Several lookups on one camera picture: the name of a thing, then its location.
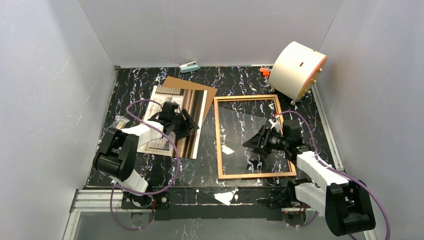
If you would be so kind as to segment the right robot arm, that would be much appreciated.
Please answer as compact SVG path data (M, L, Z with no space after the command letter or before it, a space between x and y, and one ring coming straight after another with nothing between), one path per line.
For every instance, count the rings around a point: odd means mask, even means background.
M282 198L315 209L335 236L373 230L376 220L364 184L336 173L304 143L301 131L295 120L279 124L272 117L242 145L260 155L269 155L273 150L283 151L288 160L305 172L309 177L290 181Z

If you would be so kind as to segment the wooden picture frame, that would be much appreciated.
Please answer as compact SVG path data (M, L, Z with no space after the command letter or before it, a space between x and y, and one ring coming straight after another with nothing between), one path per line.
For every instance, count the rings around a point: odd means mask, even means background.
M285 178L297 175L269 118L282 109L276 94L216 96L214 120L219 180Z

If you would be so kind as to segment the printed photo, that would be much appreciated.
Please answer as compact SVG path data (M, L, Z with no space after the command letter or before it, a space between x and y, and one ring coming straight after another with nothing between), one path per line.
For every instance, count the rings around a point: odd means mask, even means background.
M207 91L154 86L151 102L142 118L143 121L156 121L164 124L163 132L174 142L165 138L153 140L138 148L138 152L181 158L196 159Z

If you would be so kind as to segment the brown backing board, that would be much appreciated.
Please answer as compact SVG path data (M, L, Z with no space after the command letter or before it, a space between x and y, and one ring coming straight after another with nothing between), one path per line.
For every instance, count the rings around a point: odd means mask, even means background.
M203 90L206 91L206 103L204 107L203 120L206 119L207 114L210 110L210 107L213 104L214 97L216 96L218 89L202 85L200 83L191 82L188 80L179 79L172 76L167 76L164 83L161 85L162 87L168 88L178 88L178 89L187 89L187 90Z

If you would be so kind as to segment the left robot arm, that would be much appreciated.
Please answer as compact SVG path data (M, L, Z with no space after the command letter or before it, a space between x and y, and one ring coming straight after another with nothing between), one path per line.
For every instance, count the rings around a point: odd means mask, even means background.
M148 182L135 170L138 148L162 138L167 139L175 149L177 139L191 135L199 126L185 108L175 102L159 103L159 112L154 113L147 121L130 128L118 129L109 127L96 150L93 168L115 181L117 187L132 195L142 206L154 210L156 206L163 208L169 201L165 197L167 190L174 184L180 174L177 165L171 182L163 189L147 192Z

